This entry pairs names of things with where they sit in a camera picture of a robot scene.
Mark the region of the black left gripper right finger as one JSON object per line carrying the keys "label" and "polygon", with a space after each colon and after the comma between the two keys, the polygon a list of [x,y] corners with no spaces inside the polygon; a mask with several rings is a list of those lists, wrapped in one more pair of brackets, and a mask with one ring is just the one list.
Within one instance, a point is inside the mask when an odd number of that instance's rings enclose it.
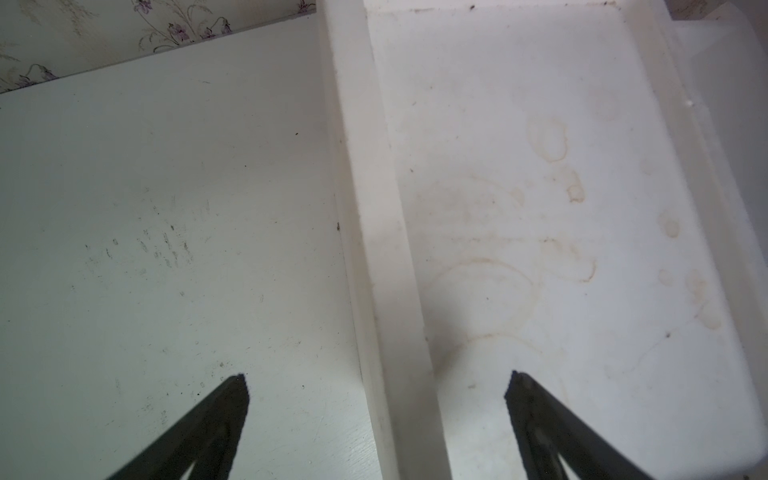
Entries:
{"label": "black left gripper right finger", "polygon": [[504,395],[529,479],[647,479],[532,376],[514,371]]}

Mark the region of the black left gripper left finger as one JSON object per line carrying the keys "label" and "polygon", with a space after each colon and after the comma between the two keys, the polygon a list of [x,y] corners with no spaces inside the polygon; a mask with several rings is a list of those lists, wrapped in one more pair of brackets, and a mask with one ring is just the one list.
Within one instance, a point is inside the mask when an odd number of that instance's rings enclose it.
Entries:
{"label": "black left gripper left finger", "polygon": [[113,479],[227,479],[248,413],[243,374],[225,379]]}

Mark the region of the white plastic drawer cabinet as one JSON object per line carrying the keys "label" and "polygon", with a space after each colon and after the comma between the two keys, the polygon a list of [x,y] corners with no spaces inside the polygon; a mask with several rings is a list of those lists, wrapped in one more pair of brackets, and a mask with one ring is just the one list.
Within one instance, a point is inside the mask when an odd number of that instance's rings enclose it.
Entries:
{"label": "white plastic drawer cabinet", "polygon": [[522,479],[526,373],[656,479],[767,475],[767,269],[662,1],[321,1],[386,479]]}

